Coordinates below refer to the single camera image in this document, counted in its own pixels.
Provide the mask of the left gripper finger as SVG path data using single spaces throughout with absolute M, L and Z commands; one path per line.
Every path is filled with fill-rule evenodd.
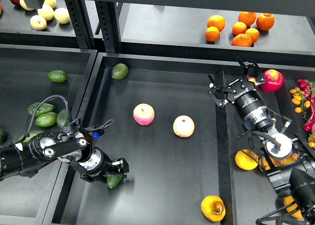
M 106 175 L 104 176 L 105 178 L 109 179 L 109 180 L 122 180 L 127 178 L 127 175 L 123 172 L 108 172 L 106 173 Z
M 112 161 L 113 172 L 129 173 L 129 164 L 125 158 L 114 159 Z

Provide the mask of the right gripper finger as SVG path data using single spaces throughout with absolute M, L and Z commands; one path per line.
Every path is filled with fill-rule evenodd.
M 237 62 L 243 68 L 241 87 L 246 87 L 247 83 L 253 83 L 256 87 L 265 84 L 266 78 L 257 63 L 244 63 L 240 57 L 236 57 Z
M 219 91 L 219 92 L 225 93 L 225 94 L 226 93 L 231 93 L 231 94 L 237 93 L 236 89 L 232 89 L 230 87 L 219 86 L 219 85 L 215 84 L 211 75 L 208 75 L 208 78 L 210 79 L 210 84 L 209 84 L 210 89 L 215 90 L 215 91 Z

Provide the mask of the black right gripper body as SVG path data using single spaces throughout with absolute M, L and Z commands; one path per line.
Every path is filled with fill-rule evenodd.
M 230 103 L 243 121 L 264 121 L 267 119 L 267 105 L 253 83 L 248 82 L 246 87 L 241 87 L 241 80 L 237 79 L 227 87 L 236 89 L 237 93 L 225 94 L 212 89 L 208 92 L 218 107 L 223 108 Z

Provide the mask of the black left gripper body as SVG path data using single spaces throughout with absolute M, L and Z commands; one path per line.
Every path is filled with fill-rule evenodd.
M 112 160 L 98 147 L 83 150 L 81 158 L 73 163 L 73 169 L 89 183 L 99 182 L 108 172 L 113 172 Z

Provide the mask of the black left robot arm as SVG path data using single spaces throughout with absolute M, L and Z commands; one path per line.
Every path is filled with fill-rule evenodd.
M 108 175 L 126 178 L 129 165 L 124 158 L 111 160 L 100 148 L 93 147 L 93 134 L 113 124 L 110 119 L 100 126 L 83 128 L 73 120 L 67 100 L 61 95 L 52 95 L 40 102 L 27 119 L 24 138 L 29 136 L 35 114 L 45 103 L 60 98 L 70 121 L 68 126 L 56 133 L 40 133 L 28 142 L 24 139 L 0 149 L 0 179 L 20 175 L 33 177 L 40 169 L 59 160 L 67 163 L 80 173 L 81 179 L 92 182 L 105 182 Z

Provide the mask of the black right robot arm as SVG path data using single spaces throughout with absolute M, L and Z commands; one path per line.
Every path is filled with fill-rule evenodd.
M 300 133 L 290 138 L 285 131 L 292 120 L 267 106 L 258 87 L 266 84 L 266 77 L 256 63 L 237 62 L 243 68 L 242 77 L 227 86 L 210 80 L 208 95 L 223 108 L 231 104 L 243 121 L 248 145 L 258 155 L 258 164 L 266 175 L 279 199 L 288 196 L 292 202 L 282 207 L 293 206 L 290 212 L 278 215 L 278 210 L 257 219 L 256 224 L 274 220 L 276 224 L 313 225 L 315 223 L 315 152 Z

